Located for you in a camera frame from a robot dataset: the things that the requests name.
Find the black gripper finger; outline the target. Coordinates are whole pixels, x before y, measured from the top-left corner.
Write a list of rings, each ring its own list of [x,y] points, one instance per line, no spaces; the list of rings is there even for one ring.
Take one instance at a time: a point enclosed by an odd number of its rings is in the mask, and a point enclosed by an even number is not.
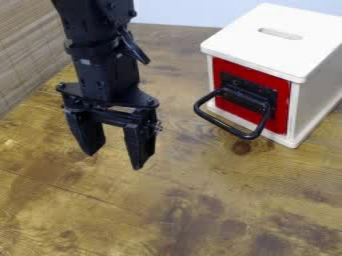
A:
[[[93,112],[65,111],[69,130],[83,152],[92,156],[105,144],[105,135],[101,122]]]
[[[148,126],[130,124],[124,127],[124,141],[132,168],[139,170],[155,154],[156,133]]]

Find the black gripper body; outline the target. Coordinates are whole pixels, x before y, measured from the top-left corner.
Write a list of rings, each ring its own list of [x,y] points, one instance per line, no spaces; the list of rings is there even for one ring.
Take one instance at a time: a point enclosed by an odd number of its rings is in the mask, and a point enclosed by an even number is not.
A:
[[[93,112],[101,124],[124,129],[130,124],[160,130],[156,109],[159,101],[140,88],[138,61],[119,51],[89,54],[69,51],[76,71],[76,82],[61,82],[65,111]]]

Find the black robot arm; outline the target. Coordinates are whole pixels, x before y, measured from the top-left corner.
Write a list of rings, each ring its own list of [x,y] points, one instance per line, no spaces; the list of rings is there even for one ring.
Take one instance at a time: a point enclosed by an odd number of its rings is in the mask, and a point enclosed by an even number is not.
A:
[[[120,127],[132,168],[140,169],[155,153],[159,101],[139,88],[139,66],[150,58],[128,30],[134,0],[51,1],[77,75],[75,83],[56,86],[71,132],[93,155],[105,144],[103,126]]]

